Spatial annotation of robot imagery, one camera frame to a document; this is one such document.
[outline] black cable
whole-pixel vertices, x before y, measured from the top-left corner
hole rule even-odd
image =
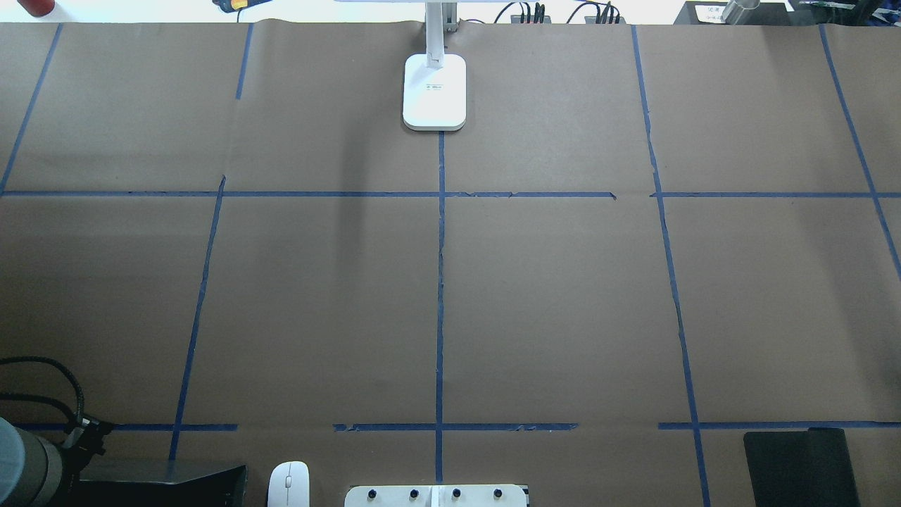
[[[601,17],[596,21],[598,24],[607,24],[607,21],[610,17],[610,7],[611,5],[609,2],[604,6],[604,11],[601,13]]]
[[[0,392],[0,400],[9,400],[9,401],[32,401],[34,403],[42,403],[44,405],[50,405],[56,410],[59,410],[66,416],[67,422],[75,421],[75,414],[72,413],[72,410],[63,403],[55,398],[50,398],[48,396],[38,396],[36,394],[22,394],[20,392]]]
[[[501,12],[497,13],[497,17],[495,18],[495,23],[497,23],[497,20],[501,19],[501,16],[502,16],[502,15],[504,15],[504,11],[506,11],[506,10],[509,9],[512,5],[515,5],[515,4],[517,4],[517,2],[510,2],[509,4],[505,5],[504,8],[501,9]],[[520,10],[523,10],[523,3],[522,3],[522,2],[518,2],[518,4],[519,4]]]
[[[569,24],[569,22],[572,21],[572,18],[576,17],[576,13],[578,13],[578,11],[586,5],[593,5],[595,7],[595,9],[597,9],[596,19],[601,18],[601,4],[599,4],[597,2],[583,2],[583,3],[579,4],[578,7],[576,7],[576,10],[573,11],[572,14],[569,15],[569,19],[566,20],[566,24]]]
[[[20,355],[16,357],[0,358],[0,365],[13,363],[44,363],[49,364],[50,366],[53,366],[54,368],[59,370],[59,372],[66,377],[68,383],[72,384],[72,388],[75,390],[75,422],[76,424],[81,424],[82,417],[85,414],[85,394],[81,391],[81,385],[78,383],[78,380],[76,380],[75,375],[72,374],[72,372],[69,371],[66,366],[63,366],[62,363],[60,363],[56,359],[41,357],[39,355]]]
[[[604,16],[604,22],[606,22],[607,24],[619,24],[619,9],[617,9],[612,2],[607,2],[607,7],[604,8],[604,11],[606,12],[606,16]]]

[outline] white lamp base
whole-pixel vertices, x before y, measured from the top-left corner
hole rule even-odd
[[[406,59],[404,123],[413,130],[459,130],[466,123],[466,61],[445,54],[439,69],[426,61],[424,54]]]

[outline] desk lamp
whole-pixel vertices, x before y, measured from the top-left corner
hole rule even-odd
[[[409,4],[415,0],[387,1]],[[410,56],[404,65],[404,123],[413,130],[454,131],[466,123],[466,61],[444,53],[445,26],[455,30],[456,17],[456,1],[425,0],[425,53]]]

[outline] table surface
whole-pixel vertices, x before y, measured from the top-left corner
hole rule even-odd
[[[0,355],[106,457],[753,507],[744,432],[830,426],[901,498],[901,31],[464,23],[447,134],[421,23],[0,37]]]

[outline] white computer mouse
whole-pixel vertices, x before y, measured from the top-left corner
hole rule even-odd
[[[268,507],[310,507],[310,470],[306,463],[289,461],[269,477]]]

